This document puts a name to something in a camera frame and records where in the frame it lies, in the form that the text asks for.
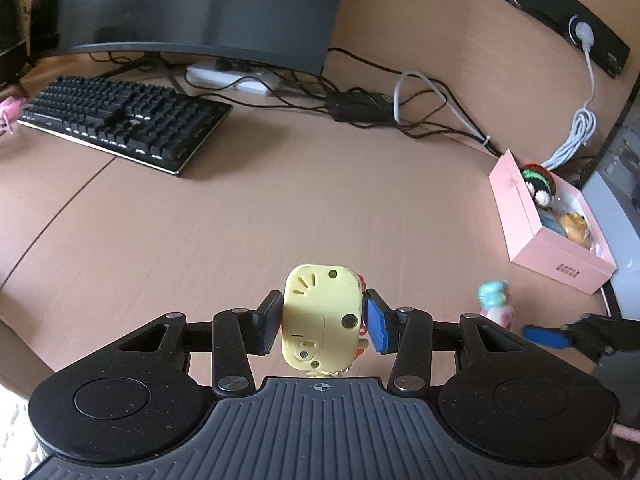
curved monitor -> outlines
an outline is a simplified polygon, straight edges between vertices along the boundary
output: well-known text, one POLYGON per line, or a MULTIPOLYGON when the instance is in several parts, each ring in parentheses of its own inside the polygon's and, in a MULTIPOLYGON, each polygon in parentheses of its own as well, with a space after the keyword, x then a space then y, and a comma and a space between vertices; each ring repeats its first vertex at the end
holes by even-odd
POLYGON ((35 55, 187 52, 319 73, 339 1, 38 0, 48 18, 35 55))

cardboard box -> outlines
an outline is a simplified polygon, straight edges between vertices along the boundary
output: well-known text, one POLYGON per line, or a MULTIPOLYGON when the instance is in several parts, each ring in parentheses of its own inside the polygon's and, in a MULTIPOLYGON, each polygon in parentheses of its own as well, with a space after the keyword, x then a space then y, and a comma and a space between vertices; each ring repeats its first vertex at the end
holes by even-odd
POLYGON ((616 263, 600 227, 580 191, 555 176, 557 192, 583 215, 601 255, 581 247, 542 225, 536 205, 511 152, 495 165, 489 180, 494 190, 509 259, 588 294, 596 292, 616 270, 616 263))

yellow device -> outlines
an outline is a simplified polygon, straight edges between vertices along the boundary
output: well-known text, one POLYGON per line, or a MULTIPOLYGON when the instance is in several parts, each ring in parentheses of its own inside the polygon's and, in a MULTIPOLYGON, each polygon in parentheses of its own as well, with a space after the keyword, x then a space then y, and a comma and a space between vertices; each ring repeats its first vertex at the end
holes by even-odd
POLYGON ((338 372, 351 366, 360 341, 363 285, 347 267, 301 265, 284 288, 282 355, 296 370, 338 372))

round hole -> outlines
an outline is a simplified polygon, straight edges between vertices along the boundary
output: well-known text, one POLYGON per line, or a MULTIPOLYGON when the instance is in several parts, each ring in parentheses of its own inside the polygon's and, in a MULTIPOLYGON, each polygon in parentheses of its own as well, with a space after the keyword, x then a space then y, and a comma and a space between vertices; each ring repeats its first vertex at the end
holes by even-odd
POLYGON ((358 324, 358 318, 355 317, 353 314, 347 314, 342 318, 342 326, 345 327, 347 330, 352 329, 357 324, 358 324))

toy with teal hair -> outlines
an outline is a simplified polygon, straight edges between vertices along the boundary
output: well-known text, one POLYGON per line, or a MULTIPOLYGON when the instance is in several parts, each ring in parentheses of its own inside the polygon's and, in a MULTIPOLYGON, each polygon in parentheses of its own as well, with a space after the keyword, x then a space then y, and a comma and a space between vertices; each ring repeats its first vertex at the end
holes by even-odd
POLYGON ((515 311, 510 305, 509 283, 487 282, 478 287, 478 300, 482 310, 480 314, 494 323, 511 329, 515 311))

